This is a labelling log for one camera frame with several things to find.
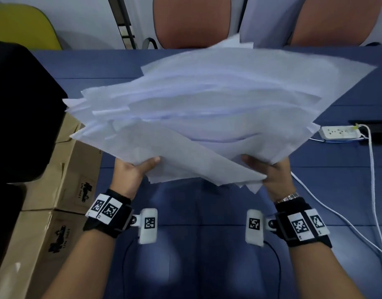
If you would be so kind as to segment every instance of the silver bracelet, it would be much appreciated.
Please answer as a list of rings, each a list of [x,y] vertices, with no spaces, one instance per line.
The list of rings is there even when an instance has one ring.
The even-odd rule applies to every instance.
[[[295,198],[298,198],[298,197],[300,197],[300,195],[297,192],[295,192],[295,193],[293,193],[291,195],[288,195],[287,197],[277,201],[275,204],[277,205],[278,203],[281,203],[281,202],[284,202],[284,201],[291,201],[292,199],[295,199]]]

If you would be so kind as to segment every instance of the brown cardboard box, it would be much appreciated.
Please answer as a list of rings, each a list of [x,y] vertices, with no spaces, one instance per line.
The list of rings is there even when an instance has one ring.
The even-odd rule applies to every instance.
[[[23,211],[59,209],[85,214],[94,201],[102,152],[69,137],[81,124],[66,115],[43,175],[26,185]]]
[[[21,211],[0,267],[0,299],[39,299],[79,239],[86,217]]]

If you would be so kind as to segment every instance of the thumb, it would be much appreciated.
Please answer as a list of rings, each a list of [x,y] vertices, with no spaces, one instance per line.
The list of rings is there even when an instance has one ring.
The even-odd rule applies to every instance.
[[[146,161],[144,161],[143,163],[139,164],[138,166],[136,166],[141,174],[145,174],[147,173],[149,170],[152,170],[153,168],[155,168],[155,166],[161,161],[161,158],[159,156],[155,156],[153,158],[150,158]]]
[[[249,167],[251,167],[253,170],[256,170],[264,175],[267,175],[269,164],[266,164],[257,158],[254,158],[253,156],[250,156],[248,154],[243,154],[241,156],[241,160],[247,164]]]

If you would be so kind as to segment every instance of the yellow chair back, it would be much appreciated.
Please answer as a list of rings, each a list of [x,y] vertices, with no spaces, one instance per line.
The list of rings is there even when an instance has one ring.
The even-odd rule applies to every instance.
[[[0,41],[28,49],[62,50],[44,13],[25,4],[0,4]]]

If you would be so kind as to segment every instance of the white paper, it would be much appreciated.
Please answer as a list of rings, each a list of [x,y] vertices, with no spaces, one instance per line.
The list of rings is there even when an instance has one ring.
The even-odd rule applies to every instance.
[[[72,137],[135,165],[161,156],[147,173],[152,183],[203,177],[256,193],[265,175],[241,155],[271,164],[290,155],[318,131],[318,115],[374,67],[243,47],[229,38],[144,66],[132,82],[83,90],[83,99],[66,101],[86,126]]]

